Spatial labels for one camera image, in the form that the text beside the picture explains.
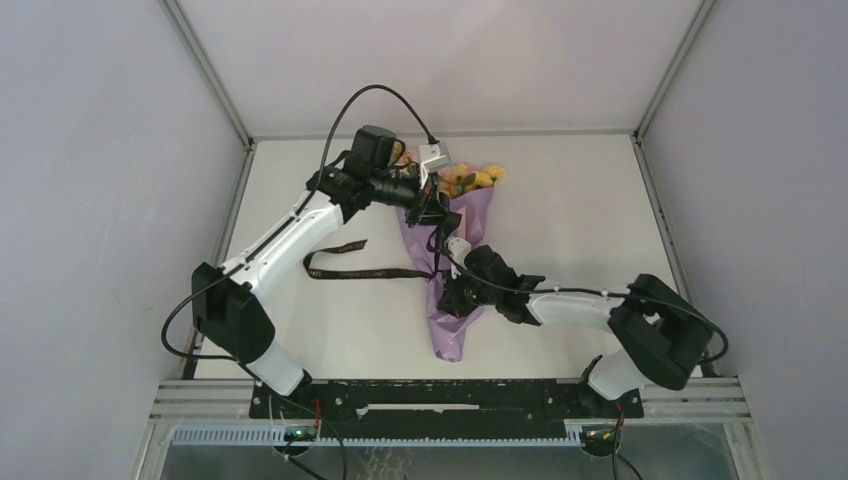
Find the pink wrapping paper sheet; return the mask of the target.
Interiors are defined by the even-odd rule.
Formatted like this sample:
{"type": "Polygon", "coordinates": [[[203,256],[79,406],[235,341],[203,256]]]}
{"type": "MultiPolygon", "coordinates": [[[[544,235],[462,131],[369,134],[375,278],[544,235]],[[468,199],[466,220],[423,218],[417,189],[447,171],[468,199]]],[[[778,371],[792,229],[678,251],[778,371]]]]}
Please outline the pink wrapping paper sheet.
{"type": "Polygon", "coordinates": [[[406,212],[401,208],[396,210],[402,241],[413,266],[430,276],[426,321],[432,349],[439,360],[457,363],[463,359],[466,330],[482,315],[483,309],[460,300],[459,275],[453,272],[450,258],[436,254],[435,244],[444,245],[449,237],[456,237],[472,247],[481,245],[495,186],[503,176],[504,170],[495,165],[458,164],[441,170],[439,192],[448,197],[449,211],[461,216],[457,228],[448,235],[432,225],[411,225],[406,212]]]}

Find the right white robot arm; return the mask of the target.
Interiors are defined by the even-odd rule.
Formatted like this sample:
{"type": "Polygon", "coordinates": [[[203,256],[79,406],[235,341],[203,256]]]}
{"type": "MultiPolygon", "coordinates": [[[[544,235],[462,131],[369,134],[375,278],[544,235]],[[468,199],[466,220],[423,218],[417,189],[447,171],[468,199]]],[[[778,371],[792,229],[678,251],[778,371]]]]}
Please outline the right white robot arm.
{"type": "Polygon", "coordinates": [[[605,415],[617,400],[646,385],[680,391],[693,371],[713,362],[708,346],[726,333],[652,274],[613,290],[543,287],[545,277],[519,274],[488,245],[451,236],[434,250],[450,268],[442,272],[439,310],[465,316],[494,308],[517,325],[568,325],[613,336],[618,351],[595,357],[581,374],[579,406],[605,415]]]}

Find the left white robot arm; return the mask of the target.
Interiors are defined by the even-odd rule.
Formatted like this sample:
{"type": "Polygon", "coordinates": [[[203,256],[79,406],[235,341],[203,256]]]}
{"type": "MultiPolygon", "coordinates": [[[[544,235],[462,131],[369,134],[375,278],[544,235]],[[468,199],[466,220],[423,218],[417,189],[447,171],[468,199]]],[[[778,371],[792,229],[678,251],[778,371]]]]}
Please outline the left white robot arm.
{"type": "Polygon", "coordinates": [[[191,276],[190,295],[166,320],[172,322],[190,308],[195,329],[221,348],[218,360],[237,364],[269,388],[274,404],[286,415],[305,414],[313,401],[311,377],[276,339],[266,311],[272,291],[316,245],[374,203],[403,209],[412,225],[441,226],[450,212],[439,192],[438,173],[449,163],[448,147],[399,92],[381,84],[360,88],[334,119],[318,167],[293,207],[242,252],[218,265],[200,264],[191,276]],[[347,111],[360,96],[375,90],[399,100],[423,130],[426,141],[412,177],[401,177],[395,165],[398,136],[375,125],[359,128],[348,149],[330,156],[347,111]]]}

